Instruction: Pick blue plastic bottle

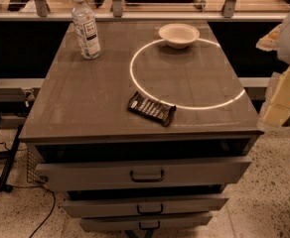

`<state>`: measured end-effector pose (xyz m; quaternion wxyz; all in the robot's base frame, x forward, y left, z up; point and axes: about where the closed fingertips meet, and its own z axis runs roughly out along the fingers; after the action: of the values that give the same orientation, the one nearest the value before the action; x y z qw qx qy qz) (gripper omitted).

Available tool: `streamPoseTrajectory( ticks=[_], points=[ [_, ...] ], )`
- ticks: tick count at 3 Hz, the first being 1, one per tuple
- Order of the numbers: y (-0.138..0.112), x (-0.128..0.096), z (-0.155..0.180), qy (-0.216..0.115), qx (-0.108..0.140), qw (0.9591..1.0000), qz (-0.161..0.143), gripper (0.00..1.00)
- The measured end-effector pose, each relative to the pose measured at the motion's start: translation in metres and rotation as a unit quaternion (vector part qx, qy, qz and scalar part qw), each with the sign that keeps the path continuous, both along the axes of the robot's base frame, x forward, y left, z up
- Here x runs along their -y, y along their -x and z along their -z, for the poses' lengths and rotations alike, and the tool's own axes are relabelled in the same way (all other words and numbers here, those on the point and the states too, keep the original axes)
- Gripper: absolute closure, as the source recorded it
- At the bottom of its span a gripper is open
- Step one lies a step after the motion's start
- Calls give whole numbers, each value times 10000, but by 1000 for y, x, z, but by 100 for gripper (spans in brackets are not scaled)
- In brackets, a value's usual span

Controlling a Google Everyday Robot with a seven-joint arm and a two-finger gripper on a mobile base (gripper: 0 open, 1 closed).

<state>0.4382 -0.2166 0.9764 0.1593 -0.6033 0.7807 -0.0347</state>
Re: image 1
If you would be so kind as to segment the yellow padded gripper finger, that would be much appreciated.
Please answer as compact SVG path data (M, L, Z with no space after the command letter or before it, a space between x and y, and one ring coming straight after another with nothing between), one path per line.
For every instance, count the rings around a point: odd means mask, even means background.
M263 126L280 127L290 117L290 65L283 73L273 72L260 109Z

